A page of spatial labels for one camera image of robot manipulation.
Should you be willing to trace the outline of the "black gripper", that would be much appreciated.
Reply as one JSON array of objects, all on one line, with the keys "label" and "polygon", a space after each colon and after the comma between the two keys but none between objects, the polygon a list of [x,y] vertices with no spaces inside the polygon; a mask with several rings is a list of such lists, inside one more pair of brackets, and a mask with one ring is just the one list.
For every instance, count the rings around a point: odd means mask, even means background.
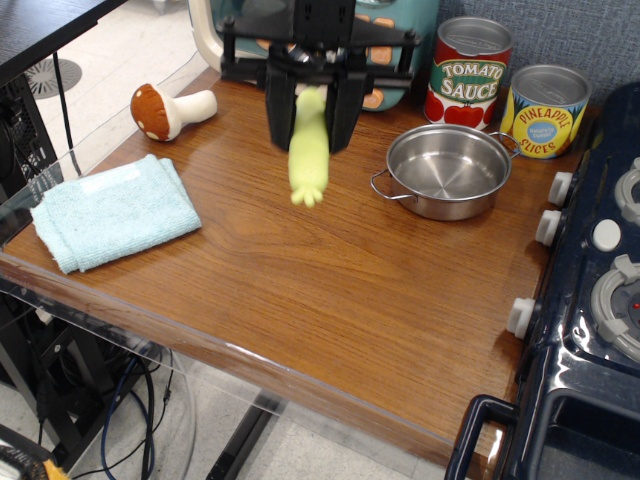
[{"label": "black gripper", "polygon": [[[332,154],[351,140],[365,95],[374,87],[407,89],[411,60],[421,39],[358,18],[354,1],[286,1],[266,12],[227,15],[222,34],[224,79],[255,81],[265,87],[272,142],[289,150],[295,122],[297,80],[328,84],[327,129]],[[238,39],[270,43],[265,58],[236,56]]]}]

